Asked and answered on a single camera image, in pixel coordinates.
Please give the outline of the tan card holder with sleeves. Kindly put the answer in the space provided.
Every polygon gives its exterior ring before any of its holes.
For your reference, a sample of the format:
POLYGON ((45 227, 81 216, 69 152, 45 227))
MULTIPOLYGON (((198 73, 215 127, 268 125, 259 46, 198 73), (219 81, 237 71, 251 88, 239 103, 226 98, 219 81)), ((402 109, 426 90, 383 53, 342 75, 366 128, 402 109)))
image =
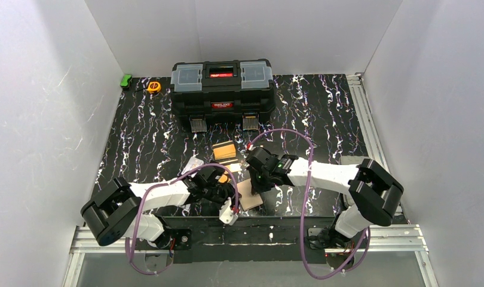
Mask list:
POLYGON ((242 211, 248 211, 263 204, 262 197, 259 194, 252 194, 251 180, 246 179, 237 184, 239 203, 242 211))

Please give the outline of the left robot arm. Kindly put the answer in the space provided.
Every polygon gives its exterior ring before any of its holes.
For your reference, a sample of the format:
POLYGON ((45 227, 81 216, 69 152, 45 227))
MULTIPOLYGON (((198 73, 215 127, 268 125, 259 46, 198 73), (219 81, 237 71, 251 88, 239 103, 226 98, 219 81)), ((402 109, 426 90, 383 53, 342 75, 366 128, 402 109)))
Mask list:
POLYGON ((80 214, 99 246, 109 246, 122 238, 156 241, 166 228, 150 213, 152 210, 202 199, 219 204, 219 220, 232 225, 238 218, 240 194, 236 181, 220 182, 224 174, 234 176, 225 166, 208 163, 177 178, 151 184, 114 178, 83 205, 80 214))

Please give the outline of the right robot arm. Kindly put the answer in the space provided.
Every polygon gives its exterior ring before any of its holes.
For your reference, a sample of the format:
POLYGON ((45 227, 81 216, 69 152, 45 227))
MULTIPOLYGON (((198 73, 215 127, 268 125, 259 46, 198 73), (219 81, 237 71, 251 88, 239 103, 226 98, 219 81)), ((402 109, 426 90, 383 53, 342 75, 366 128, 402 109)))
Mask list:
POLYGON ((257 147, 248 153, 246 163, 254 194, 288 185, 351 196, 353 205, 336 217, 329 237, 350 239, 371 225, 390 226, 404 192, 403 186, 370 158, 359 164, 338 165, 297 155, 278 156, 257 147))

